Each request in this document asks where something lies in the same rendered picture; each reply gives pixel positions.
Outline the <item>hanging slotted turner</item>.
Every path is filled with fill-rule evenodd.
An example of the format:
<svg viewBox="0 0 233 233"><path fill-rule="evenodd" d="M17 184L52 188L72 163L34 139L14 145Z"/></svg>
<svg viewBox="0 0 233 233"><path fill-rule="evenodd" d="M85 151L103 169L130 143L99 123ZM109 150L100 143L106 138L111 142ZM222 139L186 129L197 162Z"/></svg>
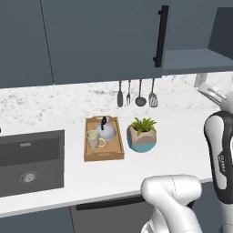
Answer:
<svg viewBox="0 0 233 233"><path fill-rule="evenodd" d="M151 92L148 96L148 103L150 107L158 107L157 95L154 93L154 87L151 87Z"/></svg>

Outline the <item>open grey wall cabinet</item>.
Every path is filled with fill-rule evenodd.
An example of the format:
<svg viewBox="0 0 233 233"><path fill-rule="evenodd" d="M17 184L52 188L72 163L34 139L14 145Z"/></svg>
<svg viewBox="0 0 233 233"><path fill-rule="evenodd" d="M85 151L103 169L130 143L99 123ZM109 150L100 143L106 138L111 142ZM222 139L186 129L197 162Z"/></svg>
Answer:
<svg viewBox="0 0 233 233"><path fill-rule="evenodd" d="M165 75L233 71L233 0L173 0Z"/></svg>

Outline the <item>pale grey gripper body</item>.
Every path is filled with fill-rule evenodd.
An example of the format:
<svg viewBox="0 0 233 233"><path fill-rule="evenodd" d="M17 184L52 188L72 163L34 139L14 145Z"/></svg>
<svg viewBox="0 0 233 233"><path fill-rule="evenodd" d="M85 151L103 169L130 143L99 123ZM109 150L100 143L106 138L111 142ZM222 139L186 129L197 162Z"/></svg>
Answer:
<svg viewBox="0 0 233 233"><path fill-rule="evenodd" d="M207 97L209 100L215 104L220 104L222 100L227 100L228 98L222 94L216 87L210 86L203 83L199 86L198 92L203 96Z"/></svg>

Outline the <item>white wall outlet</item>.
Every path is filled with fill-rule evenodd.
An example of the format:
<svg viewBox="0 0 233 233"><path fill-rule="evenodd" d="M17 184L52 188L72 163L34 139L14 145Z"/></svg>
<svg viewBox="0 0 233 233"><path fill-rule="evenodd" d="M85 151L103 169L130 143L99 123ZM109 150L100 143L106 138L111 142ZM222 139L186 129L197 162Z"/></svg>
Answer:
<svg viewBox="0 0 233 233"><path fill-rule="evenodd" d="M196 76L194 87L200 87L201 84L205 83L207 80L207 73L198 73Z"/></svg>

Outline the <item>plain grey wall cabinet door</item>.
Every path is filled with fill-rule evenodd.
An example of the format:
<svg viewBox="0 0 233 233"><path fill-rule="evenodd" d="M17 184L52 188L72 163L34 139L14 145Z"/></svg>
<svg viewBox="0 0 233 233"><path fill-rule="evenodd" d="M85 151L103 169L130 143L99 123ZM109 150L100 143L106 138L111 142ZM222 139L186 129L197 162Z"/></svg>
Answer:
<svg viewBox="0 0 233 233"><path fill-rule="evenodd" d="M53 83L40 0L0 0L0 88Z"/></svg>

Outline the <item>dark grey sink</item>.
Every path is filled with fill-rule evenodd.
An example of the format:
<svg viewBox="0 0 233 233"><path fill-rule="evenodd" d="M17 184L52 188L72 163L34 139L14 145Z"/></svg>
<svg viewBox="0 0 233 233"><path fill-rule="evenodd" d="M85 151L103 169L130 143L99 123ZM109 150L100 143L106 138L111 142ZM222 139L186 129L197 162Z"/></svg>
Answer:
<svg viewBox="0 0 233 233"><path fill-rule="evenodd" d="M0 137L0 198L62 188L65 131Z"/></svg>

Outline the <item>grey base cabinet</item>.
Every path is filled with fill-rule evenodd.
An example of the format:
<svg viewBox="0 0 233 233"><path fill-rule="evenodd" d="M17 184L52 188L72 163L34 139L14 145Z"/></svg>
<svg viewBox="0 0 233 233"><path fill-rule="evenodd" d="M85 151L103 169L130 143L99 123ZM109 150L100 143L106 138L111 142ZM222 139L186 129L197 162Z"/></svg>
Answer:
<svg viewBox="0 0 233 233"><path fill-rule="evenodd" d="M0 218L0 233L75 233L69 208Z"/></svg>
<svg viewBox="0 0 233 233"><path fill-rule="evenodd" d="M222 212L212 182L202 184L202 195L192 210L195 212L203 233L222 233Z"/></svg>

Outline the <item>green plant in pot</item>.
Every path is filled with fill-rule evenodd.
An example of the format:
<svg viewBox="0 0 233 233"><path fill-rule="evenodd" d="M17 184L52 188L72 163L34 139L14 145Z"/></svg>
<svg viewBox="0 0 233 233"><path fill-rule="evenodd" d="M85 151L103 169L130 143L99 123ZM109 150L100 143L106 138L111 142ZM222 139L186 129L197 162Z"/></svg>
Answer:
<svg viewBox="0 0 233 233"><path fill-rule="evenodd" d="M137 117L127 128L127 143L129 147L138 152L145 153L157 143L156 121L151 118L139 120Z"/></svg>

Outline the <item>hanging dark ladle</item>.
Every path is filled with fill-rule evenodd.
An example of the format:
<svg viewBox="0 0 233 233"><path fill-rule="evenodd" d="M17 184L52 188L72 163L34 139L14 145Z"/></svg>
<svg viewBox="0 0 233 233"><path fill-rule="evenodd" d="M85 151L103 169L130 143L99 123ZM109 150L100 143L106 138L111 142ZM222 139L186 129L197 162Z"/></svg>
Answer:
<svg viewBox="0 0 233 233"><path fill-rule="evenodd" d="M147 100L141 96L141 85L142 85L142 79L139 79L139 93L138 93L138 97L135 100L137 106L144 106L147 103Z"/></svg>

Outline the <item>cream mug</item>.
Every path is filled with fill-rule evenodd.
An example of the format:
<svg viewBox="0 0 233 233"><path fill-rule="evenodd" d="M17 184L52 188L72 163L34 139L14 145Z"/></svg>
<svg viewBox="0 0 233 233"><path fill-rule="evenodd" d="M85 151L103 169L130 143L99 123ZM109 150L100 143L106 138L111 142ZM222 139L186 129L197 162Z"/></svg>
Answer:
<svg viewBox="0 0 233 233"><path fill-rule="evenodd" d="M88 131L86 136L87 143L91 149L97 149L106 145L106 141L100 137L100 133L96 130Z"/></svg>

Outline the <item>wooden tray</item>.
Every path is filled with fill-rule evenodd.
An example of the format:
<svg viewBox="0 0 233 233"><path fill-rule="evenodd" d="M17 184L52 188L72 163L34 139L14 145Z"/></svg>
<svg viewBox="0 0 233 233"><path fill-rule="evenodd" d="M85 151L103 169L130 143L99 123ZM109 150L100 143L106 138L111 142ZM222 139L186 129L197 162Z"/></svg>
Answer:
<svg viewBox="0 0 233 233"><path fill-rule="evenodd" d="M118 118L112 116L106 116L109 118L109 123L113 125L116 130L116 137L113 140L106 142L104 147L99 147L97 149L91 149L87 143L87 132L94 130L95 127L101 123L103 116L93 116L91 118L86 118L85 126L85 144L84 144L84 160L87 161L101 161L101 160L115 160L124 159L124 147L122 143L122 137L120 133L120 127L118 123Z"/></svg>

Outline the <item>grey dishwasher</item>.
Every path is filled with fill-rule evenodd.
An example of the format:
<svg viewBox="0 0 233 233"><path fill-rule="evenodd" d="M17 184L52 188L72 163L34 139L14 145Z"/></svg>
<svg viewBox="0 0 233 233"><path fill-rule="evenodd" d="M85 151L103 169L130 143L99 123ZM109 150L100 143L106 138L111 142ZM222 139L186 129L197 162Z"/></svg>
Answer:
<svg viewBox="0 0 233 233"><path fill-rule="evenodd" d="M141 233L152 216L146 201L114 208L76 210L70 208L75 233Z"/></svg>

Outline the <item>dark hanging spatula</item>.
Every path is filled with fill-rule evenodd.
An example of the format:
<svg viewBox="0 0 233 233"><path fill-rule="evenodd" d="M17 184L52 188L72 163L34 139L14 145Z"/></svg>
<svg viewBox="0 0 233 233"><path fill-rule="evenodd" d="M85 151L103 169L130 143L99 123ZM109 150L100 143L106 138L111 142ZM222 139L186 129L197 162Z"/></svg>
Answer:
<svg viewBox="0 0 233 233"><path fill-rule="evenodd" d="M119 80L119 89L117 92L117 106L122 107L123 106L123 92L121 90L122 87L122 80Z"/></svg>

